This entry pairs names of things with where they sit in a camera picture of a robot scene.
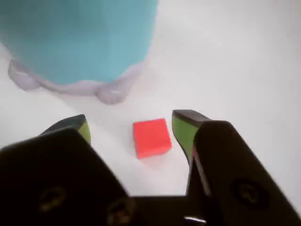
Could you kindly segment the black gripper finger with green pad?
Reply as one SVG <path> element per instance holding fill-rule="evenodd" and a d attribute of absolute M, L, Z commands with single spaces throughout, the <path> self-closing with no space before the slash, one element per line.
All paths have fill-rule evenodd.
<path fill-rule="evenodd" d="M 0 150 L 3 226 L 129 226 L 134 211 L 83 114 Z"/>
<path fill-rule="evenodd" d="M 228 121 L 173 110 L 172 131 L 202 186 L 208 226 L 298 226 L 301 219 Z"/>

